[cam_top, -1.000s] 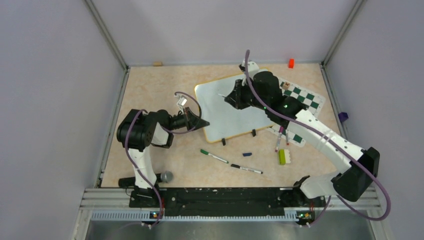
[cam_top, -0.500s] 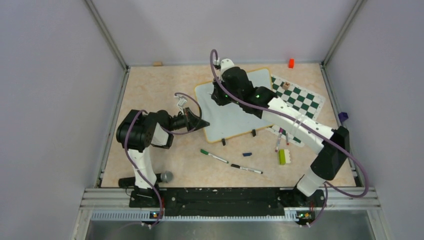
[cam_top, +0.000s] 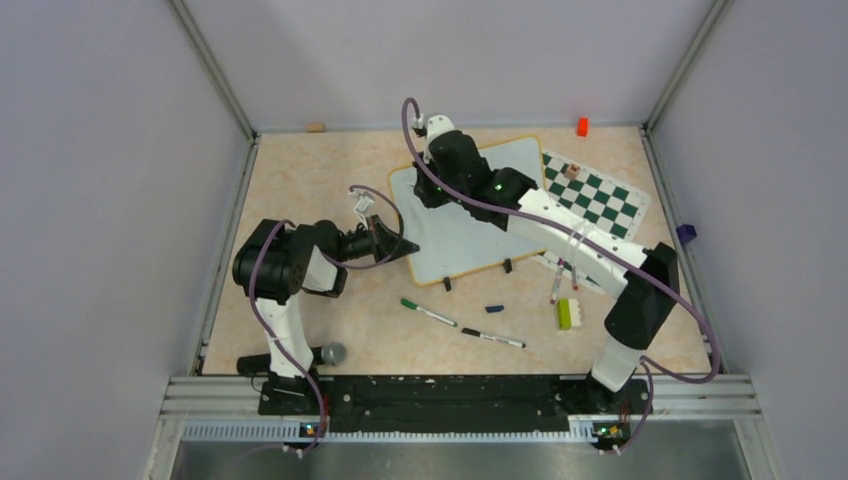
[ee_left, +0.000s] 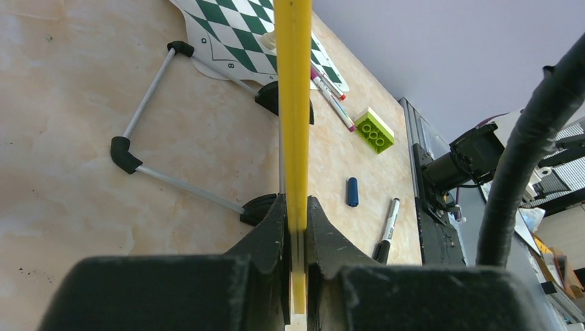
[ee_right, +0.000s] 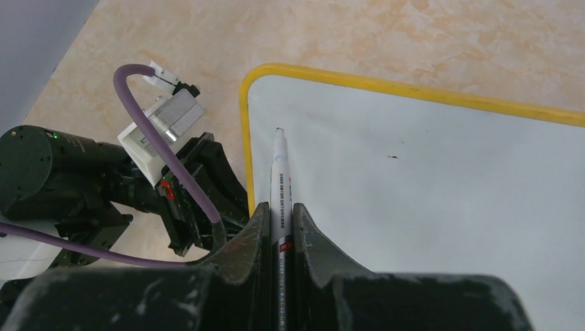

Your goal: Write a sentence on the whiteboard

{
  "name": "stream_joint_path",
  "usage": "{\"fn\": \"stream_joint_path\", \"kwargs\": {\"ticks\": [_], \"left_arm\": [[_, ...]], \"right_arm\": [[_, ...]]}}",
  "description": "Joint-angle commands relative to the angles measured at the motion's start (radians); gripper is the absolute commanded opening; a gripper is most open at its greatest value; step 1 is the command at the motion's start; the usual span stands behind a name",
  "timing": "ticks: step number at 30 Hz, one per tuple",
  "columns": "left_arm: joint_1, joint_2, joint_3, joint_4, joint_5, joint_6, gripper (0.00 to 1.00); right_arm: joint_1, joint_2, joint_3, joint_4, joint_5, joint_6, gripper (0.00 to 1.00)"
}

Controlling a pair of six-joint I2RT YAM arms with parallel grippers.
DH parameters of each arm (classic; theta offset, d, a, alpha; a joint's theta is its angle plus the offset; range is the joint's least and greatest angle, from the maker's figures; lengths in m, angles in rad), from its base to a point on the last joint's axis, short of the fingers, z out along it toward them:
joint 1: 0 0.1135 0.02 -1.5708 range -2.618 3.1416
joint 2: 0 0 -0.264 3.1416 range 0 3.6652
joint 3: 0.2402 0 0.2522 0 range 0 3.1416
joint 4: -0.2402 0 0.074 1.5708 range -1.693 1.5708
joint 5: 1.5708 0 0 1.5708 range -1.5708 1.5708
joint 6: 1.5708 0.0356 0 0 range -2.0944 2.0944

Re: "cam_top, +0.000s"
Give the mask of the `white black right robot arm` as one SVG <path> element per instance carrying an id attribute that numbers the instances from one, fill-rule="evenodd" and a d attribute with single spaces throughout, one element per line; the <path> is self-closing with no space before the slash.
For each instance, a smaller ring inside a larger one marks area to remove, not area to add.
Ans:
<path id="1" fill-rule="evenodd" d="M 457 204 L 473 219 L 556 254 L 614 299 L 604 320 L 608 339 L 586 385 L 594 409 L 614 411 L 626 400 L 625 384 L 682 301 L 675 250 L 663 242 L 643 247 L 581 225 L 578 215 L 531 176 L 512 166 L 491 166 L 475 140 L 453 125 L 415 132 L 425 139 L 423 149 L 407 146 L 417 170 L 414 192 L 426 207 Z"/>

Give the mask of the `yellow framed whiteboard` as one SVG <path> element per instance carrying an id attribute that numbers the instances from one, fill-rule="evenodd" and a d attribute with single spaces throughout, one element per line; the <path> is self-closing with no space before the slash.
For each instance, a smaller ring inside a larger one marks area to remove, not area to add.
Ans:
<path id="1" fill-rule="evenodd" d="M 391 198 L 404 222 L 404 238 L 419 251 L 406 257 L 413 283 L 438 284 L 445 278 L 503 265 L 536 255 L 544 248 L 523 237 L 478 221 L 461 206 L 447 203 L 429 209 L 415 196 L 417 173 L 412 166 L 388 176 Z"/>

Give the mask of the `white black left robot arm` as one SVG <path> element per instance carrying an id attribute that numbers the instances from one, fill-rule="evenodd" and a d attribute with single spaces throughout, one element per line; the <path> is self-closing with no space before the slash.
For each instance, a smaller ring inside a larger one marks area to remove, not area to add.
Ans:
<path id="1" fill-rule="evenodd" d="M 300 303 L 305 295 L 339 297 L 353 260 L 370 257 L 376 266 L 420 251 L 390 229 L 377 215 L 347 232 L 330 220 L 288 228 L 282 222 L 261 221 L 236 254 L 232 278 L 243 289 L 268 342 L 267 354 L 240 357 L 237 373 L 265 376 L 271 391 L 297 413 L 319 404 L 320 386 L 313 367 L 338 355 L 328 346 L 311 347 L 305 338 Z"/>

